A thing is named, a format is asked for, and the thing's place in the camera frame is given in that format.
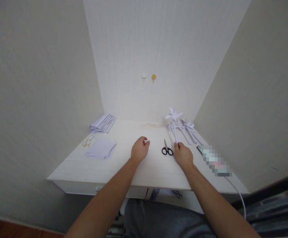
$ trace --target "desk drawer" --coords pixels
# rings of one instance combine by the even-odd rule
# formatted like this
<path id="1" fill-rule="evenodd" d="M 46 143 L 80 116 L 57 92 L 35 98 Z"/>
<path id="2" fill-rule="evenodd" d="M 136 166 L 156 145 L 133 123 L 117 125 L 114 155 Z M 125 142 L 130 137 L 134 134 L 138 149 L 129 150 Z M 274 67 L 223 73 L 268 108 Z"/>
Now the desk drawer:
<path id="1" fill-rule="evenodd" d="M 83 195 L 96 195 L 105 184 L 103 183 L 89 183 L 89 182 L 76 182 L 66 180 L 52 180 L 59 188 L 65 193 L 83 194 Z M 127 198 L 145 198 L 147 188 L 133 187 L 128 190 Z"/>

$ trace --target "small paper pieces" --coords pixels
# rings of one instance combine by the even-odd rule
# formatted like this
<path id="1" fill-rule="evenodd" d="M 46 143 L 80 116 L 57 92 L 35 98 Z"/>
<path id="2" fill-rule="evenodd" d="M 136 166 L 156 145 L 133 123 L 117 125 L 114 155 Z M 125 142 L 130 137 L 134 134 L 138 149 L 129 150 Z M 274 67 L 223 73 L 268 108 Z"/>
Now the small paper pieces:
<path id="1" fill-rule="evenodd" d="M 90 137 L 90 138 L 87 138 L 85 139 L 83 142 L 82 142 L 82 147 L 85 149 L 85 148 L 90 148 L 90 143 L 92 140 L 96 140 L 95 137 Z"/>
<path id="2" fill-rule="evenodd" d="M 116 117 L 112 116 L 111 114 L 109 113 L 104 114 L 102 117 L 100 117 L 90 126 L 90 131 L 92 133 L 96 133 L 96 132 L 109 133 L 115 120 L 116 120 Z"/>
<path id="3" fill-rule="evenodd" d="M 106 159 L 110 158 L 116 142 L 113 140 L 99 139 L 97 140 L 90 149 L 85 153 L 86 157 Z"/>

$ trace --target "forearm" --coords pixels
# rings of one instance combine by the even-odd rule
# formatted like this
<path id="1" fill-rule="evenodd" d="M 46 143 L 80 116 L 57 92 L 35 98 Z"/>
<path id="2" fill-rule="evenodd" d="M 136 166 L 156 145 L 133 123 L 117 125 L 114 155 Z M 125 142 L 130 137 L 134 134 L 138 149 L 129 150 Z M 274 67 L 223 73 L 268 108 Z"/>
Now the forearm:
<path id="1" fill-rule="evenodd" d="M 105 237 L 121 208 L 138 163 L 131 159 L 89 202 L 66 237 Z"/>
<path id="2" fill-rule="evenodd" d="M 205 216 L 219 238 L 260 237 L 195 166 L 183 169 Z"/>

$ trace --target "right hand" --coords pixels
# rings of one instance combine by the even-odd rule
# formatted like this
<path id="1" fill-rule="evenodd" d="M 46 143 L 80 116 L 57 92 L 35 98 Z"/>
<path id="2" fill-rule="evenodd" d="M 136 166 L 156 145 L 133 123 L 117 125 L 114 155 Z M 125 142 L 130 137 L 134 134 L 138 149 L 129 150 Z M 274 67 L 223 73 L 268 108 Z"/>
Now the right hand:
<path id="1" fill-rule="evenodd" d="M 188 147 L 184 146 L 182 142 L 179 142 L 178 144 L 174 143 L 174 148 L 175 160 L 183 170 L 194 166 L 193 153 Z"/>

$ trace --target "black scissors handle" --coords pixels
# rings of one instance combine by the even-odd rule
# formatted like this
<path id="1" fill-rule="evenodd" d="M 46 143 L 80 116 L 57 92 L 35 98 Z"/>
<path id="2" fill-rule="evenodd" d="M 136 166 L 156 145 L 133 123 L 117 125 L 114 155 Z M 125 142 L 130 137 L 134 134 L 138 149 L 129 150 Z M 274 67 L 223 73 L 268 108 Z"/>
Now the black scissors handle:
<path id="1" fill-rule="evenodd" d="M 174 153 L 173 153 L 173 151 L 170 149 L 170 148 L 166 148 L 166 147 L 164 147 L 163 149 L 162 149 L 162 153 L 163 153 L 163 155 L 167 155 L 167 154 L 169 154 L 169 155 L 173 155 Z"/>

